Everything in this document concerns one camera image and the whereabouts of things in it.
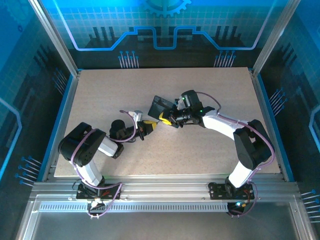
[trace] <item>yellow tape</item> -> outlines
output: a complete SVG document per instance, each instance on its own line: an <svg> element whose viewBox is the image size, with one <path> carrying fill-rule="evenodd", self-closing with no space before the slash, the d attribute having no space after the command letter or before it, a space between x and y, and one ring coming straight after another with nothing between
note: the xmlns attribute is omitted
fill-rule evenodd
<svg viewBox="0 0 320 240"><path fill-rule="evenodd" d="M159 116L159 120L162 121L164 124L171 125L171 122L168 121L167 119L163 118L163 115L164 115L164 113L162 112Z"/></svg>

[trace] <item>black plastic housing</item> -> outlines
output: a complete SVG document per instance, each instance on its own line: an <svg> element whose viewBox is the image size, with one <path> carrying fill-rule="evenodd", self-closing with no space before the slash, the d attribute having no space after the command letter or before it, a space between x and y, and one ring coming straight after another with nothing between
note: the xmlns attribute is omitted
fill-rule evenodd
<svg viewBox="0 0 320 240"><path fill-rule="evenodd" d="M81 122L60 142L58 146L59 153L62 154L66 160L70 161L78 144L91 130L92 127L89 124ZM104 131L96 129L75 154L74 163L80 167L87 165L92 160L105 136L106 133Z"/></svg>

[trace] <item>gear logo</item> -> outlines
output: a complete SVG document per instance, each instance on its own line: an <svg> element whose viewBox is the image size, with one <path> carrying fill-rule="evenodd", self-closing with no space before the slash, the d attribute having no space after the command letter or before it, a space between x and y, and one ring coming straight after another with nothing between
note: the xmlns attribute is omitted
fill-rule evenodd
<svg viewBox="0 0 320 240"><path fill-rule="evenodd" d="M162 15L164 18L180 14L180 10L187 9L187 4L191 4L191 0L143 0L142 2L143 8L150 14L155 14L157 17Z"/></svg>

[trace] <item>cable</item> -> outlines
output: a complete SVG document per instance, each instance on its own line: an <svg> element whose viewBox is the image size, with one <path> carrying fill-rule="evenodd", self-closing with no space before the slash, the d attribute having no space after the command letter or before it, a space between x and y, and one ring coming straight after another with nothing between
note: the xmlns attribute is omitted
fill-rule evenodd
<svg viewBox="0 0 320 240"><path fill-rule="evenodd" d="M213 99L213 101L215 101L216 104L218 104L218 106L219 106L218 110L216 111L216 113L219 113L219 111L221 110L222 106L221 106L221 104L218 102L217 99L215 99L213 96L209 95L208 93L205 93L205 92L202 92L202 91L196 91L195 93L196 93L196 94L206 95L206 96L208 96L209 98Z"/></svg>
<svg viewBox="0 0 320 240"><path fill-rule="evenodd" d="M196 93L197 93L197 94L206 95L206 96L208 96L209 98L213 99L213 100L218 104L219 108L218 108L218 110L216 111L216 113L217 113L217 116L218 116L219 118L224 119L224 120L227 120L227 121L229 121L229 122L231 122L231 123L239 124L239 125L241 125L241 126L244 126L244 127L248 128L248 129L250 129L250 130L251 130L252 132L254 132L258 137L260 137L260 138L265 142L265 144L268 146L268 148L270 149L270 152L271 152L271 160L268 161L268 162L262 163L261 165L258 165L258 166L255 168L255 170L252 171L252 173L249 175L248 179L246 180L246 182L247 182L248 184L251 183L252 185L254 185L255 191L256 191L256 196L255 196L255 199L254 199L254 201L253 201L252 206L250 207L250 209L249 209L248 211L246 211L245 213L242 213L242 212L240 212L240 211L237 211L238 214L241 213L241 214L238 215L238 217L240 217L240 216L245 216L245 215L247 215L249 212L251 212L251 210L253 209L253 207L256 205L256 202L257 202L257 199L258 199L258 188L257 188L257 185L256 185L254 182L251 182L251 179L252 179L253 176L257 173L257 171L259 171L259 170L261 170L262 168L267 167L267 166L269 166L270 164L273 163L273 161L275 160L275 150L274 150L274 148L272 147L271 143L270 143L260 132L258 132L258 131L257 131L256 129L254 129L253 127L251 127L251 126L249 126L248 124L246 124L246 123L244 123L244 122L241 122L241 121L239 121L239 120L234 120L234 119L229 118L229 117L227 117L227 116L221 115L221 114L219 113L219 111L221 110L222 106L221 106L221 104L220 104L213 96L211 96L211 95L209 95L209 94L207 94L207 93L204 93L204 92L200 92L200 91L196 91Z"/></svg>
<svg viewBox="0 0 320 240"><path fill-rule="evenodd" d="M116 186L119 186L119 187L118 187L118 189L117 189L117 191L116 191L116 193L115 193L112 201L109 203L108 207L105 208L105 210L104 210L103 213L101 213L101 214L99 214L99 215L97 214L96 216L94 216L94 215L91 215L89 212L87 212L87 214L88 214L90 217L92 217L92 218L99 218L99 217L105 215L105 214L108 212L108 210L111 208L112 204L114 203L114 201L115 201L117 195L119 194L119 192L120 192L120 190L121 190L121 187L122 187L122 185L123 185L122 182L119 182L119 183L112 184L112 185L109 185L109 186L94 186L94 185L88 183L88 182L85 180L85 178L80 174L79 170L77 169L76 164L74 163L74 161L75 161L75 156L76 156L77 152L79 151L80 147L84 144L84 142L87 140L87 138L88 138L91 134L93 134L96 130L97 130L97 129L92 129L91 131L89 131L89 132L84 136L84 138L79 142L79 144L76 146L76 148L74 149L74 151L73 151L73 153L72 153L72 156L71 156L71 158L70 158L70 162L71 162L71 164L72 164L72 166L73 166L76 174L79 176L79 178L81 178L81 180L82 180L86 185L88 185L89 187L91 187L91 188L93 188L93 189L99 189L99 190L111 189L111 188L114 188L114 187L116 187Z"/></svg>
<svg viewBox="0 0 320 240"><path fill-rule="evenodd" d="M110 137L109 137L109 139L110 139L111 141L114 141L114 142L117 142L117 143L125 143L125 142L128 142L128 141L130 141L131 139L133 139L134 136L136 135L136 131L137 131L137 130L136 130L136 123L135 123L134 118L133 118L127 111L120 110L119 112L122 113L122 114L127 114L127 115L131 118L131 120L132 120L132 122L133 122L133 134L132 134L130 137L128 137L127 139L124 139L124 140L113 139L113 138L110 138Z"/></svg>
<svg viewBox="0 0 320 240"><path fill-rule="evenodd" d="M252 211L252 209L254 208L254 206L256 205L256 202L258 200L258 188L257 188L257 185L253 181L251 182L251 184L255 188L255 198L254 198L252 206L249 208L249 210L244 212L244 213L240 212L240 211L237 211L237 210L231 210L231 212L234 212L234 213L238 214L238 217L243 217L243 216L247 215L248 213L250 213Z"/></svg>

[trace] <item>floor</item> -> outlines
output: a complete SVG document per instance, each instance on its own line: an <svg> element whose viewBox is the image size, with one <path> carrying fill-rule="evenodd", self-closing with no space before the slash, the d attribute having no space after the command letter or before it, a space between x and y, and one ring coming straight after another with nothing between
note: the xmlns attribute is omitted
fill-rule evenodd
<svg viewBox="0 0 320 240"><path fill-rule="evenodd" d="M66 134L80 122L109 133L112 121L130 119L119 113L141 110L143 119L155 95L174 101L194 89L214 95L221 112L250 121L263 121L261 109L246 67L83 70L69 116ZM200 96L204 106L215 106ZM159 123L155 131L135 143L125 143L122 155L113 159L97 152L93 157L103 175L229 174L238 162L234 141L199 126L173 128ZM262 173L279 173L275 161ZM60 155L55 176L75 176Z"/></svg>

